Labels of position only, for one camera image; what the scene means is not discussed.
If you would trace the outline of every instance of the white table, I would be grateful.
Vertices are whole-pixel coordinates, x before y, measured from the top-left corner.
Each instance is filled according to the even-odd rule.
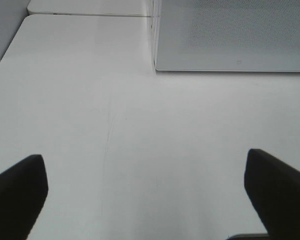
[[[29,14],[134,16],[151,15],[153,0],[31,0]]]
[[[1,61],[0,172],[48,176],[30,240],[261,233],[248,149],[300,169],[300,74],[155,73],[148,21],[30,16]]]

